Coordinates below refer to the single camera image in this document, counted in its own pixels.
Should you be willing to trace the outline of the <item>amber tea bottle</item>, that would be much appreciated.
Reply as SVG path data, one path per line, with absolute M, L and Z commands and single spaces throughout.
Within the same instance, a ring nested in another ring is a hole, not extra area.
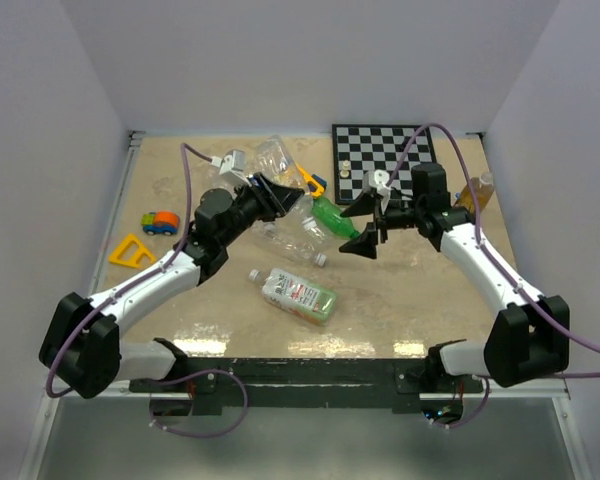
M 493 175 L 484 172 L 480 176 L 472 177 L 463 190 L 456 196 L 455 207 L 463 207 L 470 214 L 482 211 L 494 194 Z

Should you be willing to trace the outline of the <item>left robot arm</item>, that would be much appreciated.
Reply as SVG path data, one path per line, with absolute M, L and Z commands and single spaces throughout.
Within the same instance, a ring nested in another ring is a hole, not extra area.
M 125 380 L 152 381 L 165 392 L 180 390 L 187 380 L 187 357 L 181 350 L 161 339 L 127 344 L 124 335 L 171 298 L 209 280 L 241 234 L 257 221 L 284 217 L 303 195 L 302 189 L 276 184 L 261 173 L 233 191 L 208 190 L 190 211 L 184 236 L 154 265 L 89 297 L 75 292 L 64 296 L 39 352 L 49 370 L 48 396 L 59 395 L 55 379 L 85 399 Z

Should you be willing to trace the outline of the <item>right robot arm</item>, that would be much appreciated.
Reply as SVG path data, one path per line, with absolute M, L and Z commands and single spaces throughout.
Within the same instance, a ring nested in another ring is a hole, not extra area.
M 425 379 L 439 393 L 461 376 L 488 377 L 501 387 L 557 374 L 569 364 L 570 310 L 559 296 L 547 297 L 524 280 L 491 244 L 475 217 L 451 204 L 445 170 L 427 163 L 412 171 L 413 196 L 392 196 L 389 175 L 365 174 L 363 189 L 344 216 L 371 216 L 363 232 L 340 252 L 374 259 L 377 246 L 396 229 L 414 228 L 472 283 L 494 317 L 485 343 L 456 340 L 430 348 Z

